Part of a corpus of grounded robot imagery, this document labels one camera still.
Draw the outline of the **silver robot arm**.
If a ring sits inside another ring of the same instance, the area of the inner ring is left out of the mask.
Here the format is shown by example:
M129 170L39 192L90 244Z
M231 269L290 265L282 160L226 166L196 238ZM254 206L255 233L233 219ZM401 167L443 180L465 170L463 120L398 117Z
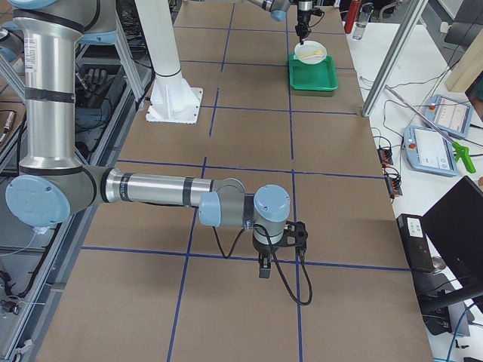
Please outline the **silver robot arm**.
M126 173L85 165L75 155L75 49L79 42L113 43L113 1L15 1L14 22L24 35L27 153L5 191L22 222L48 227L90 206L117 201L194 207L203 225L253 233L259 276L277 265L286 245L290 198L267 185L249 194L236 179Z
M249 2L257 7L270 13L271 18L281 22L287 17L289 8L293 5L297 9L297 24L294 27L299 43L304 44L312 32L312 26L309 24L311 17L318 17L319 20L313 24L316 26L324 17L325 12L317 7L316 1L289 1L289 0L249 0Z

